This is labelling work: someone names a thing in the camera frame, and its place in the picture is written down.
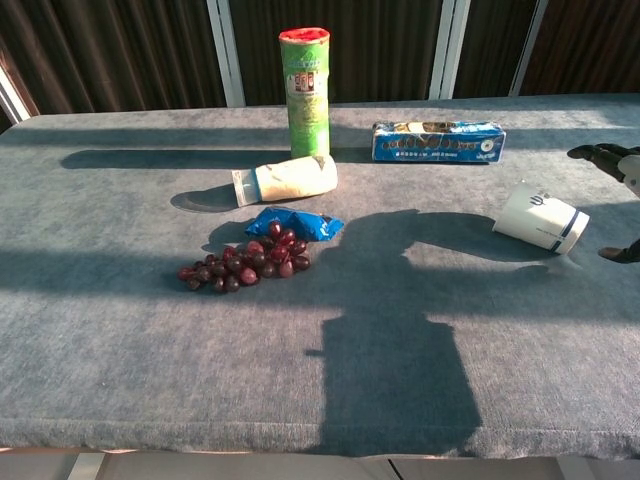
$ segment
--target red grape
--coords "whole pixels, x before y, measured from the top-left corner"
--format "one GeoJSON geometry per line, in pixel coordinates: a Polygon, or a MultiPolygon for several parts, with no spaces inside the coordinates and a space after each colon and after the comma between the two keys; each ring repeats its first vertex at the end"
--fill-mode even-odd
{"type": "Polygon", "coordinates": [[[224,249],[222,253],[222,259],[226,262],[230,257],[233,257],[236,254],[236,249],[233,247],[227,247],[224,249]]]}
{"type": "Polygon", "coordinates": [[[249,254],[252,255],[256,252],[264,252],[264,248],[262,248],[262,245],[260,245],[259,242],[256,242],[255,240],[251,240],[247,244],[247,252],[249,252],[249,254]]]}
{"type": "Polygon", "coordinates": [[[195,275],[195,273],[196,273],[196,271],[193,268],[191,268],[191,267],[183,267],[180,270],[178,270],[178,278],[180,280],[182,280],[183,282],[186,282],[191,277],[193,277],[195,275]]]}
{"type": "Polygon", "coordinates": [[[190,278],[187,280],[187,287],[191,290],[197,290],[202,286],[200,281],[197,278],[190,278]]]}
{"type": "Polygon", "coordinates": [[[267,263],[267,256],[264,252],[256,252],[251,256],[254,267],[263,267],[267,263]]]}
{"type": "Polygon", "coordinates": [[[218,260],[211,267],[211,273],[213,273],[216,277],[225,277],[228,271],[227,271],[227,267],[224,266],[224,262],[218,260]]]}
{"type": "Polygon", "coordinates": [[[302,255],[293,257],[293,268],[295,270],[306,270],[310,266],[311,262],[307,257],[303,257],[302,255]]]}
{"type": "Polygon", "coordinates": [[[275,240],[271,237],[267,237],[266,235],[258,238],[258,242],[267,250],[270,250],[276,246],[275,240]]]}
{"type": "Polygon", "coordinates": [[[278,245],[273,250],[271,250],[271,260],[275,263],[282,263],[289,256],[289,251],[287,247],[283,245],[278,245]]]}
{"type": "Polygon", "coordinates": [[[239,273],[242,270],[242,260],[238,257],[229,257],[227,260],[227,268],[233,273],[239,273]]]}
{"type": "Polygon", "coordinates": [[[246,250],[238,250],[236,256],[242,261],[242,263],[251,262],[251,255],[246,250]]]}
{"type": "Polygon", "coordinates": [[[208,282],[211,280],[211,271],[209,270],[209,267],[200,267],[196,271],[196,278],[201,282],[208,282]]]}
{"type": "Polygon", "coordinates": [[[240,282],[235,275],[229,275],[224,279],[224,289],[227,292],[237,292],[240,289],[240,282]]]}
{"type": "Polygon", "coordinates": [[[240,280],[245,285],[253,285],[258,281],[258,275],[256,275],[256,272],[254,270],[247,267],[242,270],[242,272],[240,272],[240,280]]]}
{"type": "Polygon", "coordinates": [[[218,292],[218,293],[223,293],[224,292],[224,278],[216,278],[212,283],[212,288],[214,291],[218,292]]]}
{"type": "Polygon", "coordinates": [[[271,278],[276,273],[276,266],[273,264],[273,262],[267,260],[264,266],[260,268],[258,273],[260,274],[261,277],[271,278]]]}
{"type": "Polygon", "coordinates": [[[280,238],[278,238],[279,245],[289,246],[295,241],[296,241],[296,232],[294,232],[290,228],[283,230],[282,233],[280,234],[280,238]]]}
{"type": "Polygon", "coordinates": [[[288,278],[293,275],[293,264],[291,263],[291,260],[283,262],[278,268],[278,272],[282,278],[288,278]]]}
{"type": "Polygon", "coordinates": [[[269,236],[277,240],[280,237],[280,233],[282,233],[282,224],[277,220],[271,222],[269,224],[269,236]]]}
{"type": "Polygon", "coordinates": [[[307,242],[304,240],[296,240],[294,244],[289,248],[291,255],[300,255],[307,250],[307,242]]]}

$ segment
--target beige wrapped bottle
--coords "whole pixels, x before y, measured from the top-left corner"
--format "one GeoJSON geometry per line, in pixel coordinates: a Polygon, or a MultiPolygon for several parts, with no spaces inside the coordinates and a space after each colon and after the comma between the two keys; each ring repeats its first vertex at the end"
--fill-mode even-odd
{"type": "Polygon", "coordinates": [[[295,158],[231,174],[240,207],[320,195],[338,186],[338,170],[330,155],[295,158]]]}

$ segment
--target blue cookie package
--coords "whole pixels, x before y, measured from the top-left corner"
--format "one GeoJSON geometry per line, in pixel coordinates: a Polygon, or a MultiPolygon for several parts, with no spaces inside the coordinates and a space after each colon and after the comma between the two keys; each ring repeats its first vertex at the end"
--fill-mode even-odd
{"type": "Polygon", "coordinates": [[[291,228],[296,237],[307,242],[326,242],[342,229],[344,222],[337,218],[301,212],[283,207],[267,207],[245,230],[247,235],[267,235],[269,224],[278,221],[284,228],[291,228]]]}

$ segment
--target white paper cup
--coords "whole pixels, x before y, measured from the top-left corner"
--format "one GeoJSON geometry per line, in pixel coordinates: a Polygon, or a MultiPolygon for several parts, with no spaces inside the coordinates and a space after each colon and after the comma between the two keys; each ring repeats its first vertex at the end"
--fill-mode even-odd
{"type": "Polygon", "coordinates": [[[576,244],[587,223],[589,215],[521,182],[507,200],[493,231],[566,254],[576,244]]]}

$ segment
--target dark curtain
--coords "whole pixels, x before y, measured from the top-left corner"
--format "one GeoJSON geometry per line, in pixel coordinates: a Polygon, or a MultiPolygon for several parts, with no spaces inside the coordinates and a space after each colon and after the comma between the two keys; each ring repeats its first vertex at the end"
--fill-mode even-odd
{"type": "Polygon", "coordinates": [[[0,48],[32,114],[225,105],[206,0],[2,0],[0,48]]]}
{"type": "Polygon", "coordinates": [[[11,127],[11,120],[9,120],[7,114],[4,113],[4,110],[0,108],[0,133],[4,132],[9,127],[11,127]]]}
{"type": "Polygon", "coordinates": [[[247,105],[283,104],[278,34],[331,32],[332,102],[425,99],[441,0],[231,0],[247,105]]]}
{"type": "Polygon", "coordinates": [[[454,98],[509,94],[535,6],[536,0],[472,0],[454,98]]]}
{"type": "Polygon", "coordinates": [[[521,95],[640,92],[640,1],[550,0],[521,95]]]}

